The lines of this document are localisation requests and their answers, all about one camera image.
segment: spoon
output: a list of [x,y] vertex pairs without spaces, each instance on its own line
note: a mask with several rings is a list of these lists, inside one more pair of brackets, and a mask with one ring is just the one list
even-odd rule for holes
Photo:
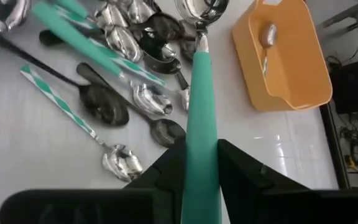
[[80,85],[65,77],[53,68],[31,56],[27,52],[15,46],[0,35],[0,47],[7,49],[24,60],[42,68],[51,75],[78,87],[80,99],[84,107],[96,118],[112,126],[123,126],[128,123],[129,115],[127,108],[117,101],[116,96],[106,93],[106,89],[95,85]]
[[77,66],[77,73],[83,78],[87,79],[91,83],[97,83],[99,85],[110,87],[111,91],[120,96],[120,99],[128,107],[132,108],[137,114],[143,117],[150,125],[150,133],[152,138],[161,146],[170,147],[175,143],[176,139],[182,138],[186,135],[185,130],[181,128],[179,124],[169,119],[157,119],[153,120],[144,114],[140,109],[134,106],[131,102],[121,96],[116,90],[114,90],[105,79],[98,74],[87,63],[80,63]]
[[185,187],[182,223],[221,223],[221,194],[218,172],[212,61],[207,27],[226,10],[229,0],[175,0],[187,22],[196,27],[191,95],[186,135]]
[[133,24],[128,27],[129,30],[146,30],[147,32],[155,31],[161,38],[165,40],[194,40],[193,37],[185,35],[179,22],[163,12],[156,12],[149,19],[141,24]]
[[[196,38],[196,27],[186,22],[186,20],[180,20],[179,24],[184,28],[186,35]],[[189,63],[193,63],[193,55],[196,52],[195,40],[180,40],[180,52],[183,58]]]
[[277,39],[277,27],[274,23],[270,23],[267,26],[265,26],[259,36],[260,44],[264,48],[264,62],[262,67],[264,76],[266,76],[267,74],[267,50],[273,47],[276,39]]
[[31,0],[0,0],[0,32],[21,26],[31,7]]
[[132,0],[126,9],[128,21],[131,24],[141,24],[152,16],[155,11],[143,0]]
[[138,178],[143,171],[142,165],[133,152],[126,148],[125,145],[117,144],[108,146],[102,141],[96,132],[83,119],[78,117],[69,105],[53,90],[47,82],[45,82],[36,72],[34,72],[28,65],[21,69],[23,74],[30,80],[42,93],[51,99],[60,109],[62,109],[69,117],[71,117],[76,124],[84,129],[93,139],[100,144],[105,153],[102,158],[103,167],[112,172],[118,179],[125,182],[130,182]]
[[187,83],[185,77],[183,77],[182,72],[180,71],[180,61],[174,58],[170,62],[164,62],[158,60],[157,58],[151,57],[147,52],[145,53],[143,61],[145,65],[155,73],[176,76],[181,89],[180,91],[178,91],[178,93],[181,95],[182,106],[186,111],[188,111],[190,101],[190,86]]

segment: utensil pile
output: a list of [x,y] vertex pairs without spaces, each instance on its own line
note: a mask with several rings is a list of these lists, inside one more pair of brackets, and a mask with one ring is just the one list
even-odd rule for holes
[[[170,147],[176,139],[185,137],[185,130],[170,119],[152,119],[147,114],[165,116],[172,112],[173,106],[165,91],[180,95],[183,109],[188,110],[190,85],[180,71],[181,62],[176,58],[173,44],[176,41],[181,45],[186,43],[188,46],[181,48],[182,55],[193,55],[195,29],[189,29],[192,25],[162,12],[153,1],[111,2],[99,2],[90,14],[74,0],[40,1],[32,12],[49,28],[39,34],[43,45],[53,47],[67,43],[87,55],[131,88],[134,104],[88,64],[81,63],[76,70],[91,84],[80,85],[5,39],[1,32],[12,30],[27,18],[30,0],[0,0],[0,47],[77,87],[86,111],[104,124],[126,125],[129,122],[127,107],[130,107],[150,125],[152,139],[163,147]],[[147,69],[137,64],[141,60]],[[136,79],[129,78],[126,72]],[[33,68],[26,65],[21,73],[106,149],[102,160],[105,169],[123,181],[140,176],[142,167],[132,151],[123,144],[110,147],[102,142]],[[175,75],[180,90],[168,89],[155,74]]]

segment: striped spoon handle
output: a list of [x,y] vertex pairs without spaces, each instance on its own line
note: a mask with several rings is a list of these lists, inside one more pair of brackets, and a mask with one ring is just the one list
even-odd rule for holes
[[23,74],[31,83],[42,91],[50,100],[52,100],[60,109],[62,109],[72,120],[75,121],[82,129],[84,129],[93,139],[100,145],[104,146],[105,143],[99,138],[95,131],[80,117],[78,117],[67,105],[67,103],[53,90],[47,82],[45,82],[30,66],[24,65],[20,69]]

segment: black spoon handle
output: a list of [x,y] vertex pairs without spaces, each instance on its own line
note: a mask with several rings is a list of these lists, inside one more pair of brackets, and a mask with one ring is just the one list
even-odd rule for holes
[[189,83],[187,83],[185,77],[183,77],[183,74],[181,73],[181,71],[179,71],[177,74],[176,74],[176,77],[178,79],[178,82],[179,82],[179,85],[180,85],[180,88],[182,90],[186,90],[188,87],[189,87]]
[[132,108],[137,114],[143,117],[149,124],[153,122],[153,120],[149,118],[149,116],[147,116],[142,110],[140,110],[138,107],[133,105],[125,97],[123,97],[120,93],[118,93],[112,86],[110,86],[110,84],[87,63],[81,62],[80,64],[78,64],[76,71],[79,75],[87,79],[89,82],[108,87],[119,97],[119,99],[123,103],[125,103],[128,107]]
[[[101,32],[100,29],[95,29],[95,30],[80,30],[80,32],[85,36],[85,37],[92,37],[94,35],[99,35],[99,34],[103,34]],[[54,45],[58,45],[58,44],[62,44],[64,43],[64,40],[62,40],[61,38],[59,38],[58,36],[56,36],[52,31],[50,30],[43,30],[40,32],[39,34],[39,40],[41,42],[41,44],[47,46],[47,47],[51,47]]]
[[8,51],[16,54],[17,56],[23,58],[24,60],[26,60],[26,61],[28,61],[30,63],[33,63],[34,65],[42,68],[46,72],[51,73],[53,76],[63,80],[64,82],[67,82],[67,83],[69,83],[71,85],[80,87],[80,85],[78,83],[76,83],[73,80],[65,77],[64,75],[62,75],[61,73],[57,72],[53,68],[49,67],[48,65],[44,64],[40,60],[38,60],[35,57],[33,57],[31,54],[28,54],[24,50],[20,49],[18,46],[14,45],[12,42],[10,42],[9,40],[5,39],[1,34],[0,34],[0,47],[2,47],[4,49],[7,49]]

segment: green handle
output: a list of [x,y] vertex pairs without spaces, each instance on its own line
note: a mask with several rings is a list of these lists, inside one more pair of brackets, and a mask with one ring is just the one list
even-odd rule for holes
[[79,16],[77,13],[68,11],[67,9],[56,4],[53,4],[52,7],[60,16],[78,26],[81,26],[85,29],[99,29],[96,24],[90,22],[84,17]]
[[55,0],[55,3],[59,6],[67,9],[68,11],[74,12],[81,16],[83,19],[88,17],[88,11],[80,3],[75,0]]
[[112,63],[110,58],[103,54],[95,45],[93,45],[84,35],[79,33],[73,26],[53,10],[48,4],[38,2],[32,12],[55,33],[59,38],[70,44],[79,52],[92,58],[95,62],[107,68],[115,76],[120,77],[122,70]]
[[128,72],[131,72],[133,74],[139,75],[143,78],[146,78],[154,83],[156,83],[159,86],[164,87],[165,82],[161,80],[160,78],[156,77],[155,75],[148,72],[146,69],[142,68],[138,64],[131,62],[130,60],[124,59],[120,57],[117,53],[112,51],[111,49],[107,48],[103,44],[99,43],[98,41],[89,38],[89,40],[94,43],[97,48],[103,52],[106,56],[108,56],[115,64],[120,66],[121,68],[127,70]]
[[217,145],[211,57],[196,52],[187,121],[183,224],[221,222]]
[[62,109],[76,124],[84,129],[92,138],[94,138],[99,144],[104,144],[100,140],[99,136],[93,131],[93,129],[80,117],[78,117],[67,105],[67,103],[53,90],[47,82],[45,82],[33,69],[28,65],[24,65],[20,69],[23,74],[31,83],[33,83],[38,89],[42,91],[49,99],[51,99],[60,109]]

